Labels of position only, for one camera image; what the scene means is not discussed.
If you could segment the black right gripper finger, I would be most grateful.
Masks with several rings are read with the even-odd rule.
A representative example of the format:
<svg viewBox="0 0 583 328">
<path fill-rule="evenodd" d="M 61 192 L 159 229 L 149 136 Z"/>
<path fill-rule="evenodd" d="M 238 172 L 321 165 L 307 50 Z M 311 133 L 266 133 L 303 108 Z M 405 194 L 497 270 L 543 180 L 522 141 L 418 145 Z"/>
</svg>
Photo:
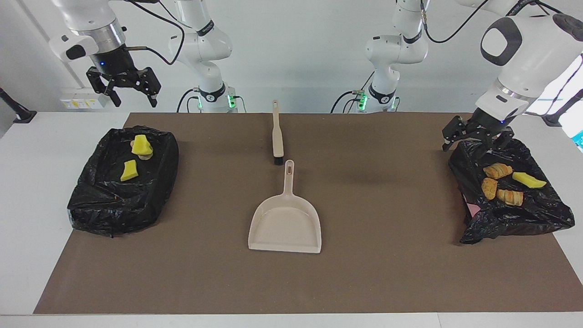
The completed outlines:
<svg viewBox="0 0 583 328">
<path fill-rule="evenodd" d="M 116 81 L 113 77 L 107 79 L 107 85 L 104 84 L 102 80 L 102 74 L 98 71 L 96 67 L 90 67 L 86 71 L 86 76 L 89 79 L 90 85 L 92 86 L 93 90 L 97 94 L 102 94 L 109 97 L 111 99 L 111 102 L 113 102 L 114 106 L 116 106 L 117 108 L 121 106 L 122 101 L 119 98 L 118 93 L 114 91 L 114 88 L 116 87 L 115 85 Z"/>
<path fill-rule="evenodd" d="M 148 101 L 152 108 L 156 108 L 158 105 L 157 97 L 161 89 L 162 85 L 152 68 L 137 70 L 135 90 L 142 92 L 148 97 Z"/>
</svg>

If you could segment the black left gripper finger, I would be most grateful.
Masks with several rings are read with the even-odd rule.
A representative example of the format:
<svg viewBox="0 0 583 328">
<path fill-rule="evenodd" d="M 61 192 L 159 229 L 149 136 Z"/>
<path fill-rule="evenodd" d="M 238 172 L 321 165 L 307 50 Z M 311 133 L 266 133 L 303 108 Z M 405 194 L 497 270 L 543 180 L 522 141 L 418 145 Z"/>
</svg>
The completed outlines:
<svg viewBox="0 0 583 328">
<path fill-rule="evenodd" d="M 468 121 L 461 118 L 461 116 L 454 116 L 450 122 L 442 129 L 444 143 L 442 149 L 444 152 L 448 151 L 454 143 L 468 138 L 467 135 Z"/>
<path fill-rule="evenodd" d="M 504 149 L 513 137 L 512 128 L 504 128 L 498 133 L 487 131 L 483 140 L 483 155 L 493 150 Z"/>
</svg>

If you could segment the striped croissant bread piece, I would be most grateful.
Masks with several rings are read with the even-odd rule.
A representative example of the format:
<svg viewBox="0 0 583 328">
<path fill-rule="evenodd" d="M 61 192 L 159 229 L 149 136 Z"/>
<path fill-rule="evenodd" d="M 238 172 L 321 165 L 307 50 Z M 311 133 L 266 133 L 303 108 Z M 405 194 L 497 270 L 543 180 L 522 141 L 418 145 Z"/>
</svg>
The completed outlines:
<svg viewBox="0 0 583 328">
<path fill-rule="evenodd" d="M 490 179 L 497 180 L 513 174 L 513 168 L 503 163 L 494 163 L 483 168 L 483 172 Z"/>
</svg>

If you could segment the plain yellow sponge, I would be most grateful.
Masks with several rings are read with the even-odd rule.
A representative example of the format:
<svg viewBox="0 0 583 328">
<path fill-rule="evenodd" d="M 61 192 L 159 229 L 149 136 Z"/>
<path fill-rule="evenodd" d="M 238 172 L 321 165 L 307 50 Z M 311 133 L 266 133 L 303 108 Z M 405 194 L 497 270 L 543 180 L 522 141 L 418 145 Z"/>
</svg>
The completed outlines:
<svg viewBox="0 0 583 328">
<path fill-rule="evenodd" d="M 512 178 L 519 183 L 526 185 L 530 189 L 540 189 L 547 185 L 546 181 L 538 180 L 537 178 L 525 172 L 513 172 Z"/>
</svg>

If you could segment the pale flaky bread piece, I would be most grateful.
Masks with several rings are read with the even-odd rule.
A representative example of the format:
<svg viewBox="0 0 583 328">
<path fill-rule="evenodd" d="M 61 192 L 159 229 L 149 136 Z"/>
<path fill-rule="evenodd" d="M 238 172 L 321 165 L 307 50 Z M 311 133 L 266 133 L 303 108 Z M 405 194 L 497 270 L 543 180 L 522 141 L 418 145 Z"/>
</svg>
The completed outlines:
<svg viewBox="0 0 583 328">
<path fill-rule="evenodd" d="M 523 192 L 521 191 L 498 189 L 496 196 L 506 205 L 520 207 L 523 204 Z"/>
</svg>

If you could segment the yellow green sponge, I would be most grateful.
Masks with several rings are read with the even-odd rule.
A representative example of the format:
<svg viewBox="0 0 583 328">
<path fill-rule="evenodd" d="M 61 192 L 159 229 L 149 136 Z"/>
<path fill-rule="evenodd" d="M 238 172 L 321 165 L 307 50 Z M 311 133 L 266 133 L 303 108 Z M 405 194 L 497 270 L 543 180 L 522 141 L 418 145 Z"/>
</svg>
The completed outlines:
<svg viewBox="0 0 583 328">
<path fill-rule="evenodd" d="M 130 142 L 131 152 L 138 156 L 150 156 L 153 154 L 153 148 L 150 145 L 146 135 L 135 135 L 134 140 Z"/>
</svg>

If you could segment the notched yellow sponge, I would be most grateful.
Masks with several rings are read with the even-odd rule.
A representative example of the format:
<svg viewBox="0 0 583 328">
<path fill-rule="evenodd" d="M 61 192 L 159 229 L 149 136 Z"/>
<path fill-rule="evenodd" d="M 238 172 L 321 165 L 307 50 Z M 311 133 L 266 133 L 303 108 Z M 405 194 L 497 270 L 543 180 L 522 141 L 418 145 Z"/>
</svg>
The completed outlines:
<svg viewBox="0 0 583 328">
<path fill-rule="evenodd" d="M 119 178 L 120 181 L 129 181 L 138 176 L 136 160 L 132 159 L 123 163 L 123 172 Z"/>
</svg>

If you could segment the beige brush black bristles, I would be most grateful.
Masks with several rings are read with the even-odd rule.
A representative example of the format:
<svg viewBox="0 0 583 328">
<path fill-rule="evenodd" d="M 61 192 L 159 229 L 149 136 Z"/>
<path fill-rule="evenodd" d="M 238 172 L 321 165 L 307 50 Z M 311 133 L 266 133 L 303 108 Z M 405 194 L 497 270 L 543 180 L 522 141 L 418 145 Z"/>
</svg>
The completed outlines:
<svg viewBox="0 0 583 328">
<path fill-rule="evenodd" d="M 277 100 L 272 102 L 272 118 L 273 118 L 273 129 L 271 132 L 271 143 L 272 151 L 274 157 L 275 165 L 283 165 L 284 163 L 284 147 L 283 147 L 283 137 L 280 127 L 279 120 L 279 104 Z"/>
</svg>

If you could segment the beige plastic dustpan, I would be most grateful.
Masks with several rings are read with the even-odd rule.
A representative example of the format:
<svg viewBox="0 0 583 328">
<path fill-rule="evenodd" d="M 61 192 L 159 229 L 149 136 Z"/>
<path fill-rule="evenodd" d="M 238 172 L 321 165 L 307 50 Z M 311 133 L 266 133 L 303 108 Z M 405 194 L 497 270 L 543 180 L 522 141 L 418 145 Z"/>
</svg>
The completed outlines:
<svg viewBox="0 0 583 328">
<path fill-rule="evenodd" d="M 319 214 L 293 193 L 294 161 L 285 162 L 283 191 L 256 208 L 248 234 L 248 249 L 319 254 L 322 230 Z"/>
</svg>

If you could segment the black bag bin pink rim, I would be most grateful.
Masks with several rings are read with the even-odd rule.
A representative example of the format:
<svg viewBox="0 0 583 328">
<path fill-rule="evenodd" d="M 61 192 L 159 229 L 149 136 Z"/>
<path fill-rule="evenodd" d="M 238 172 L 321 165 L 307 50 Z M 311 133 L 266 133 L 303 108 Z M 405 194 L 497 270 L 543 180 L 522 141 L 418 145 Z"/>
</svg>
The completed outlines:
<svg viewBox="0 0 583 328">
<path fill-rule="evenodd" d="M 498 236 L 540 235 L 575 226 L 571 208 L 562 202 L 524 143 L 513 139 L 504 149 L 485 155 L 481 155 L 481 146 L 479 141 L 461 141 L 448 162 L 466 207 L 461 243 L 475 244 Z M 487 177 L 483 168 L 494 163 L 509 165 L 513 172 L 525 172 L 547 185 L 530 189 L 512 175 L 502 177 L 497 179 L 498 189 L 523 192 L 522 206 L 506 205 L 497 197 L 488 201 L 481 189 Z"/>
</svg>

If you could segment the black bag lined bin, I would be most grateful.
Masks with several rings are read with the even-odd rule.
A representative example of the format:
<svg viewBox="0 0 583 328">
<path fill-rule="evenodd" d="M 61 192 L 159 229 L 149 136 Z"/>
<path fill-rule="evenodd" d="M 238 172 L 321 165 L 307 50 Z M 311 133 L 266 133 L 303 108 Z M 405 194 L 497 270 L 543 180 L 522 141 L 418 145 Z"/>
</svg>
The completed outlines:
<svg viewBox="0 0 583 328">
<path fill-rule="evenodd" d="M 131 152 L 135 135 L 144 134 L 153 147 L 150 160 Z M 120 181 L 124 162 L 136 160 L 138 177 Z M 117 236 L 156 223 L 173 190 L 179 146 L 171 132 L 135 125 L 110 129 L 97 143 L 73 189 L 67 214 L 73 229 Z"/>
</svg>

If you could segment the black stand clamp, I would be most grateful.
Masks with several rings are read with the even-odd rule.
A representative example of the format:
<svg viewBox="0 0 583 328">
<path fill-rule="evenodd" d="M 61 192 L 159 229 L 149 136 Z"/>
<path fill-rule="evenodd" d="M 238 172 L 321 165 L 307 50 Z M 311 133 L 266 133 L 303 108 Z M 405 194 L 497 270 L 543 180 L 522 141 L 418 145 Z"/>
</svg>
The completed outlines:
<svg viewBox="0 0 583 328">
<path fill-rule="evenodd" d="M 16 114 L 16 118 L 13 120 L 15 124 L 27 124 L 33 120 L 37 111 L 29 110 L 20 102 L 12 99 L 2 87 L 0 87 L 0 99 L 2 99 Z"/>
<path fill-rule="evenodd" d="M 550 115 L 545 115 L 542 120 L 549 127 L 562 127 L 559 122 L 560 117 L 565 114 L 572 106 L 583 99 L 583 88 L 579 90 L 569 101 L 567 101 L 557 112 Z"/>
</svg>

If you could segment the brown table mat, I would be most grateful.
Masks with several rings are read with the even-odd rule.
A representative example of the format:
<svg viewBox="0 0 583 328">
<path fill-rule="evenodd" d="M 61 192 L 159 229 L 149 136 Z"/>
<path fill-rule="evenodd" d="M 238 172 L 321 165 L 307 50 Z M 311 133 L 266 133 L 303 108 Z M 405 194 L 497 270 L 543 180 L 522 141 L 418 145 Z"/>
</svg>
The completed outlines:
<svg viewBox="0 0 583 328">
<path fill-rule="evenodd" d="M 442 151 L 450 113 L 283 114 L 294 193 L 322 225 L 318 255 L 248 249 L 282 191 L 271 115 L 134 113 L 175 135 L 158 222 L 71 233 L 36 314 L 579 312 L 583 285 L 550 234 L 461 245 L 466 205 Z"/>
</svg>

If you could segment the white wall socket box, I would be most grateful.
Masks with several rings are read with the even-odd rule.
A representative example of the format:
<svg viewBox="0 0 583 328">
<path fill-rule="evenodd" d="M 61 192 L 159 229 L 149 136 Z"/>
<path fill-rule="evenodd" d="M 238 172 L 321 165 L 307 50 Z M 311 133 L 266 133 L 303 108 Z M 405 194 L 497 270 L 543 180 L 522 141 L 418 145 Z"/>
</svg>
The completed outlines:
<svg viewBox="0 0 583 328">
<path fill-rule="evenodd" d="M 102 110 L 110 99 L 90 88 L 64 88 L 61 90 L 60 102 L 71 110 Z"/>
</svg>

